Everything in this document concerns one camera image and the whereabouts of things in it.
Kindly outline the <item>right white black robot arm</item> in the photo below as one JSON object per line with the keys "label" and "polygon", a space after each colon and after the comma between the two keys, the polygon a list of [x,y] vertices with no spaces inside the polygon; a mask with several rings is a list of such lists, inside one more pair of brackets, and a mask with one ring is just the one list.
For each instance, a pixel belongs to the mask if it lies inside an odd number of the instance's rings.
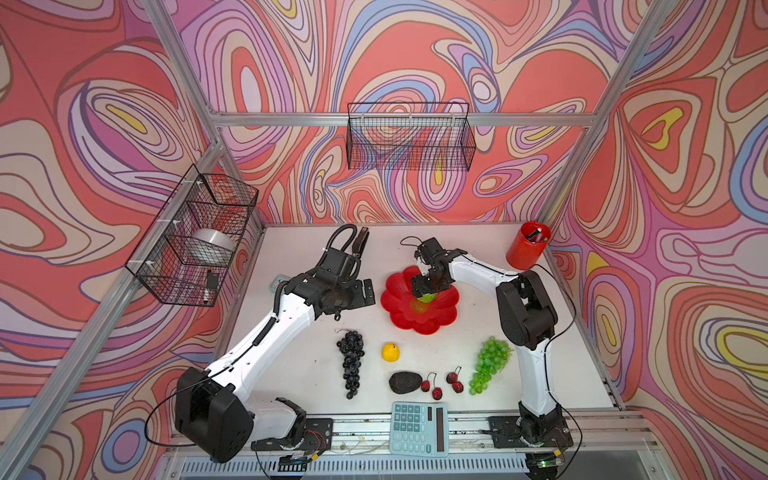
{"label": "right white black robot arm", "polygon": [[563,408],[551,391],[548,347],[556,337],[558,314],[539,277],[491,266],[462,249],[445,249],[434,237],[415,247],[420,273],[411,280],[414,297],[438,294],[464,283],[497,301],[500,327],[514,346],[522,382],[517,431],[531,447],[573,445]]}

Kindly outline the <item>red flower-shaped fruit bowl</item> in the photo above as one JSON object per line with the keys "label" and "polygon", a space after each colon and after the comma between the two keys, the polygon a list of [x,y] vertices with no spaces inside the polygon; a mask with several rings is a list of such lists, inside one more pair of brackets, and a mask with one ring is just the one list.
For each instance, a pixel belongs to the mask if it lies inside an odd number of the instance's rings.
{"label": "red flower-shaped fruit bowl", "polygon": [[411,291],[411,280],[419,274],[418,267],[409,266],[390,275],[381,295],[381,306],[397,328],[429,336],[456,321],[460,294],[455,287],[450,287],[437,294],[432,303],[424,304]]}

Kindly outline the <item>dark fake avocado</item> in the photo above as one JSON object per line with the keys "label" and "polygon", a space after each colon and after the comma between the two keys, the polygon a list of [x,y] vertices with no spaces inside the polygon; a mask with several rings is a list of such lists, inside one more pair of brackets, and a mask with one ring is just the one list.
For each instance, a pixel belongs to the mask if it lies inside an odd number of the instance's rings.
{"label": "dark fake avocado", "polygon": [[421,389],[423,377],[412,371],[398,371],[388,380],[390,390],[397,395],[406,395]]}

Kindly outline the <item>white tape roll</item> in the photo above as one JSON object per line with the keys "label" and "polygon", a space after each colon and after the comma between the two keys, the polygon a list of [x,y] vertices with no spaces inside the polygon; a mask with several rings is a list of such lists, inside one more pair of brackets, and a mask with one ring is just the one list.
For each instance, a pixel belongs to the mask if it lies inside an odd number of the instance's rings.
{"label": "white tape roll", "polygon": [[227,251],[235,250],[235,243],[232,238],[226,233],[216,229],[200,228],[192,234],[192,237],[196,240],[200,240],[206,244],[210,244]]}

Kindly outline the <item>black stapler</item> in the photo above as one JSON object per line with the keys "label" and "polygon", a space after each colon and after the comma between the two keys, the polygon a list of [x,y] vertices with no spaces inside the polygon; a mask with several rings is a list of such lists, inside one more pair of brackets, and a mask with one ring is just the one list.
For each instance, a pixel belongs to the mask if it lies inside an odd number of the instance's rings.
{"label": "black stapler", "polygon": [[365,250],[366,244],[369,239],[369,235],[370,235],[370,231],[367,227],[362,227],[358,232],[358,235],[356,236],[352,244],[352,255],[355,258],[357,259],[362,258],[363,252]]}

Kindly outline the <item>bumpy green fake fruit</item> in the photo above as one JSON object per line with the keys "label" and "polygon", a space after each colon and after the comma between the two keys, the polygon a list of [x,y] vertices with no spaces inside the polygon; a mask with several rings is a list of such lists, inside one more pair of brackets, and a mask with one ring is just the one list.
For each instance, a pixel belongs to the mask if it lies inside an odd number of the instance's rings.
{"label": "bumpy green fake fruit", "polygon": [[418,301],[424,304],[430,304],[437,298],[437,294],[425,294],[417,298]]}

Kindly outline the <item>green fake grape bunch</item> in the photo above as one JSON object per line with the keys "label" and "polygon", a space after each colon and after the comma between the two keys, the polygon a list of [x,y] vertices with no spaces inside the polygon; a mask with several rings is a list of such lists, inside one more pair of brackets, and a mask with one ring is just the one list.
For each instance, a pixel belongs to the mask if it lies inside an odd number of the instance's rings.
{"label": "green fake grape bunch", "polygon": [[469,393],[479,395],[485,392],[493,377],[508,365],[513,352],[513,347],[505,340],[496,337],[485,340],[476,355],[474,372],[469,382]]}

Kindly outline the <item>small teal square object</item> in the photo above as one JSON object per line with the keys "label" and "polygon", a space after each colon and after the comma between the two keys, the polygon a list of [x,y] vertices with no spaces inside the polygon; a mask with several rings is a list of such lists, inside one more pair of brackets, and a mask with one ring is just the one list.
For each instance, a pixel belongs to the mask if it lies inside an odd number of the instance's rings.
{"label": "small teal square object", "polygon": [[269,285],[270,292],[273,294],[277,293],[278,295],[280,295],[289,281],[290,281],[290,278],[288,276],[285,276],[282,274],[277,275]]}

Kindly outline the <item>red cherry pair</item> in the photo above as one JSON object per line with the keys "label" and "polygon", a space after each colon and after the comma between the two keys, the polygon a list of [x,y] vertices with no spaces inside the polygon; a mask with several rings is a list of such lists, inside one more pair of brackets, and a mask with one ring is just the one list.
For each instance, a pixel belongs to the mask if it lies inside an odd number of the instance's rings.
{"label": "red cherry pair", "polygon": [[442,389],[437,385],[437,373],[430,372],[420,384],[420,390],[423,393],[429,393],[434,401],[439,401],[443,397]]}
{"label": "red cherry pair", "polygon": [[446,374],[446,383],[451,387],[454,393],[461,394],[465,387],[460,379],[462,367],[457,366],[453,371]]}

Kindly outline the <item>left red cherry pair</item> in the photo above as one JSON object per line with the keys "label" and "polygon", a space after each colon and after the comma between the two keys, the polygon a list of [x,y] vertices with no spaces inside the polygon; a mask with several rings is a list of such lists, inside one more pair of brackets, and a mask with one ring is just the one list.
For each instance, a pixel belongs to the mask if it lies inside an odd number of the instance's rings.
{"label": "left red cherry pair", "polygon": [[443,397],[442,389],[437,385],[437,373],[430,372],[420,384],[420,390],[423,393],[429,393],[434,401],[439,401]]}

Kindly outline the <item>yellow fake lemon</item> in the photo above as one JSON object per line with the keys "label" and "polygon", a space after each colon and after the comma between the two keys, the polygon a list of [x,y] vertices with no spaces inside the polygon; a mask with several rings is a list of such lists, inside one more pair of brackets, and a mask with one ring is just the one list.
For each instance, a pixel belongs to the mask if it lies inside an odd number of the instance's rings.
{"label": "yellow fake lemon", "polygon": [[389,363],[397,362],[400,358],[400,348],[395,343],[387,343],[381,350],[381,357]]}

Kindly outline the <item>black fake grape bunch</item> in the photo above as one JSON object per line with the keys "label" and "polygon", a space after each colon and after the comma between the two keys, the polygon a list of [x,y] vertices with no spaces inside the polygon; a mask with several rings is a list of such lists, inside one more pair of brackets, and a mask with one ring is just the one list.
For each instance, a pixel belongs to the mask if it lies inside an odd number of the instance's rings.
{"label": "black fake grape bunch", "polygon": [[360,389],[360,369],[365,356],[363,336],[356,330],[346,330],[337,340],[336,347],[343,357],[342,378],[346,390],[345,397],[352,400],[358,395]]}

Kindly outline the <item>right red cherry pair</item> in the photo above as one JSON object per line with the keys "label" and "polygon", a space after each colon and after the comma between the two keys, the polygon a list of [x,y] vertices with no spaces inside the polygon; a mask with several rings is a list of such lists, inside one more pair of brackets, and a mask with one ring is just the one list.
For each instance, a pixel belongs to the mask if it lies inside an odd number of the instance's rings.
{"label": "right red cherry pair", "polygon": [[453,371],[446,374],[446,383],[451,387],[454,393],[461,394],[465,387],[460,379],[462,367],[457,366]]}

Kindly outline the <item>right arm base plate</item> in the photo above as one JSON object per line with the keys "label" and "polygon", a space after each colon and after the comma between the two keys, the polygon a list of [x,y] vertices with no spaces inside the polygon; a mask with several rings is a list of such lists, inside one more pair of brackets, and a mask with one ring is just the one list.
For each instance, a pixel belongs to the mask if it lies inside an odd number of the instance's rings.
{"label": "right arm base plate", "polygon": [[570,429],[562,417],[491,416],[488,424],[488,435],[497,449],[566,450],[574,446]]}

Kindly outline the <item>red pen cup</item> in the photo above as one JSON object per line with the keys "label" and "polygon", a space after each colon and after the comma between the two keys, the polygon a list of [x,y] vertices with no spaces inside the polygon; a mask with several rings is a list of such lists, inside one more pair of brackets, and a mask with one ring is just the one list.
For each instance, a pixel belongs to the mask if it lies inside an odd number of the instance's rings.
{"label": "red pen cup", "polygon": [[545,224],[524,223],[506,253],[507,263],[515,270],[528,270],[537,263],[551,238],[551,230]]}

